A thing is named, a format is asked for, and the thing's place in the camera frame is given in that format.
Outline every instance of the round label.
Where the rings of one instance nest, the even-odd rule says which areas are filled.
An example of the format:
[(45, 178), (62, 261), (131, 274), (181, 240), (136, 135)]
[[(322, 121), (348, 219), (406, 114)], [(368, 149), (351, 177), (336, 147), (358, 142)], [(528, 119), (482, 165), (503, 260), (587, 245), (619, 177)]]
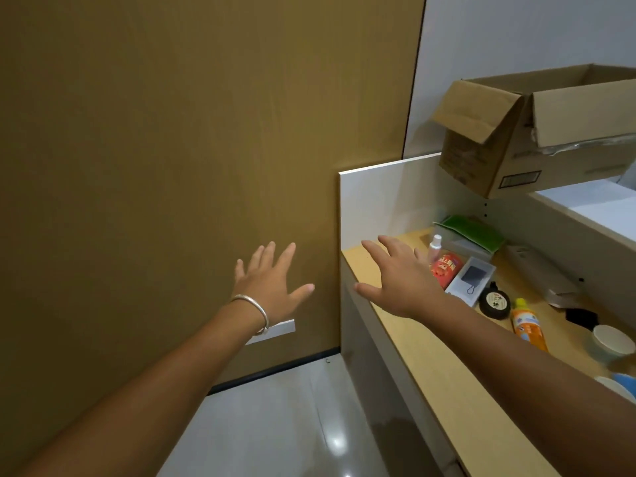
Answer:
[(487, 294), (486, 303), (488, 303), (496, 310), (505, 310), (508, 307), (508, 302), (497, 292), (491, 292)]

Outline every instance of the bracelet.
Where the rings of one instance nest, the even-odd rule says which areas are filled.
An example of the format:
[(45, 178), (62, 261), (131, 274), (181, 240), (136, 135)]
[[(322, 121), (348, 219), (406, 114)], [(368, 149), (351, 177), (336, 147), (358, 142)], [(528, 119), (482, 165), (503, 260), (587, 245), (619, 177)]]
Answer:
[(258, 304), (253, 297), (249, 297), (246, 294), (237, 294), (230, 300), (230, 303), (236, 299), (242, 299), (244, 301), (248, 301), (249, 303), (255, 305), (256, 309), (259, 310), (261, 314), (263, 315), (263, 318), (265, 318), (265, 326), (263, 327), (263, 329), (257, 332), (257, 335), (264, 335), (265, 333), (267, 333), (267, 330), (270, 328), (270, 319), (267, 318), (267, 313), (265, 312), (263, 307), (260, 304)]

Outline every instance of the black baseboard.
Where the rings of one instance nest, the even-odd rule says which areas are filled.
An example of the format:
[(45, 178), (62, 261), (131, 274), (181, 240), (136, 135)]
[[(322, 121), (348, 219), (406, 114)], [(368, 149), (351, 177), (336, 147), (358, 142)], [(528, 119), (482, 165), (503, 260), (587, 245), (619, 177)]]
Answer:
[(293, 360), (287, 363), (276, 365), (271, 368), (268, 368), (267, 370), (258, 371), (256, 373), (252, 373), (251, 375), (246, 375), (245, 377), (237, 378), (236, 380), (230, 380), (229, 382), (214, 385), (210, 389), (207, 395), (210, 396), (215, 393), (223, 392), (224, 390), (237, 387), (239, 385), (248, 384), (255, 380), (259, 380), (260, 378), (269, 377), (270, 375), (274, 375), (275, 373), (279, 373), (285, 370), (290, 370), (292, 368), (296, 368), (297, 366), (301, 366), (306, 363), (311, 363), (312, 361), (321, 360), (329, 356), (337, 355), (338, 353), (340, 353), (340, 347), (336, 346), (335, 348), (331, 348), (330, 350), (325, 350), (324, 352), (315, 353), (314, 355), (302, 357), (302, 358), (299, 358), (298, 360)]

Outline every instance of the open cardboard box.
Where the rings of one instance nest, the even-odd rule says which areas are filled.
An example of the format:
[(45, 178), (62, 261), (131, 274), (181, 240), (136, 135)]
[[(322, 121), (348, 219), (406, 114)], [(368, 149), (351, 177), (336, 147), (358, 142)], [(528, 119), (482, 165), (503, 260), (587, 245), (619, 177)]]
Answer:
[(477, 194), (605, 179), (636, 158), (636, 69), (576, 65), (453, 82), (440, 166)]

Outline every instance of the red can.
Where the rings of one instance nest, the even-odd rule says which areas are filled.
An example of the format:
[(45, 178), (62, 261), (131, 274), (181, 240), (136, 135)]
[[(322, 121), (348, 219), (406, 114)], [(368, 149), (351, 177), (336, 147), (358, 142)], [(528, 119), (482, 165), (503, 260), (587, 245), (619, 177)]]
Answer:
[(440, 282), (440, 286), (446, 289), (463, 265), (459, 256), (447, 252), (431, 265), (431, 271)]

